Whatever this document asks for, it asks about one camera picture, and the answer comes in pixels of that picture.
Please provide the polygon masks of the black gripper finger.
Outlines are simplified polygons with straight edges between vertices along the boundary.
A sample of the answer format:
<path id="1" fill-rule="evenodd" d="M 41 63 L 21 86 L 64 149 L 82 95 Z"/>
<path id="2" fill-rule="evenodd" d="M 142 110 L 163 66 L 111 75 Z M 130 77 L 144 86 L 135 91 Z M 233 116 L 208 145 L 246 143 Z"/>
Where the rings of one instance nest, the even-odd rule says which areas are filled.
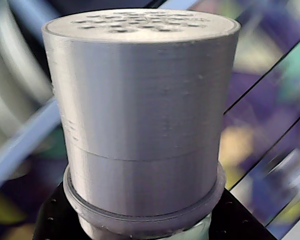
<path id="1" fill-rule="evenodd" d="M 35 240 L 85 240 L 87 238 L 61 184 L 41 205 L 33 238 Z"/>
<path id="2" fill-rule="evenodd" d="M 211 214 L 209 240 L 274 240 L 274 236 L 228 191 Z"/>

